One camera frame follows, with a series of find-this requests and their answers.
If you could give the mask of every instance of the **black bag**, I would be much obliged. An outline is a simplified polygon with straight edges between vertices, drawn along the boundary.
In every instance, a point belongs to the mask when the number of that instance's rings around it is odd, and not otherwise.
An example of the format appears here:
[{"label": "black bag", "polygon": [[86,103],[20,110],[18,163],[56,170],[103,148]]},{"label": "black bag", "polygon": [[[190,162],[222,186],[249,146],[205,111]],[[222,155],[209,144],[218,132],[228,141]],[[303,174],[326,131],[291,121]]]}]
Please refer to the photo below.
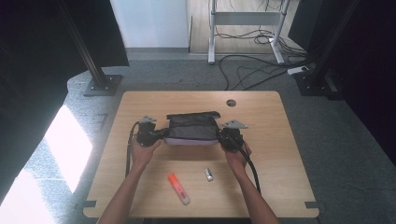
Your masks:
[{"label": "black bag", "polygon": [[218,142],[219,127],[215,119],[220,118],[219,112],[173,114],[166,118],[169,119],[169,135],[164,142],[168,145],[207,146]]}]

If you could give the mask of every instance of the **marker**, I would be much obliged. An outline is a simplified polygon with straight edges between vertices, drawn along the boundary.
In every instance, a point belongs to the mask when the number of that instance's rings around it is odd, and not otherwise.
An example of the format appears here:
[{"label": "marker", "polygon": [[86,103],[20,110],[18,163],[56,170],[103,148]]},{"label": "marker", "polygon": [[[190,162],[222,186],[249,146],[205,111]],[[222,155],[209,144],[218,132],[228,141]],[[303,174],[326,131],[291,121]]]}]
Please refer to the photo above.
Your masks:
[{"label": "marker", "polygon": [[186,191],[181,187],[181,185],[178,183],[177,178],[175,174],[170,174],[168,176],[169,181],[171,182],[172,186],[174,187],[178,198],[183,202],[184,205],[187,205],[190,203],[190,198],[187,195]]}]

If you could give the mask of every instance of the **metal stand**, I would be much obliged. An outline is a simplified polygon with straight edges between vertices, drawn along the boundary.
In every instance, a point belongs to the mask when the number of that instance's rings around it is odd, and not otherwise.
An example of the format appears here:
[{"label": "metal stand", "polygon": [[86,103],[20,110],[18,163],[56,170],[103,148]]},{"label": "metal stand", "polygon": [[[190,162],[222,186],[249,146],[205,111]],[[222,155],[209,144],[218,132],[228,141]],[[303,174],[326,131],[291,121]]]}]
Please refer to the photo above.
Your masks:
[{"label": "metal stand", "polygon": [[73,21],[64,0],[53,0],[57,6],[64,25],[67,28],[70,36],[78,48],[79,54],[81,55],[87,68],[90,70],[92,75],[92,80],[84,93],[84,96],[112,96],[114,95],[120,81],[122,79],[121,75],[105,76],[102,68],[96,66],[90,52],[85,46],[84,40],[79,34],[78,28]]},{"label": "metal stand", "polygon": [[274,38],[270,38],[271,48],[276,56],[276,61],[278,63],[285,62],[280,54],[277,42],[282,31],[290,0],[285,0],[281,12],[217,12],[216,1],[212,0],[210,10],[209,64],[215,63],[215,29],[217,25],[276,25]]}]

